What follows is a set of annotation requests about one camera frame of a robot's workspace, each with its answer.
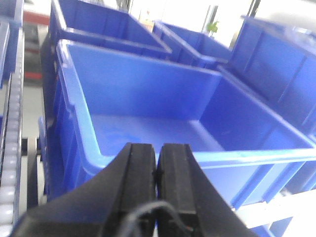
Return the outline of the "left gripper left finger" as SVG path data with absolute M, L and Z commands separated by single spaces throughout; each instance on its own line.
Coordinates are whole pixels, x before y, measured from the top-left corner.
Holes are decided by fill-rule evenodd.
M 89 181 L 29 209 L 14 237 L 113 237 L 129 212 L 156 200 L 156 159 L 151 144 L 127 143 Z

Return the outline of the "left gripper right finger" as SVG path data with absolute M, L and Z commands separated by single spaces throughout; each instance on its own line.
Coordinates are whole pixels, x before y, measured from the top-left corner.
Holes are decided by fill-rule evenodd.
M 158 198 L 170 203 L 192 237 L 254 237 L 208 180 L 188 144 L 163 145 Z

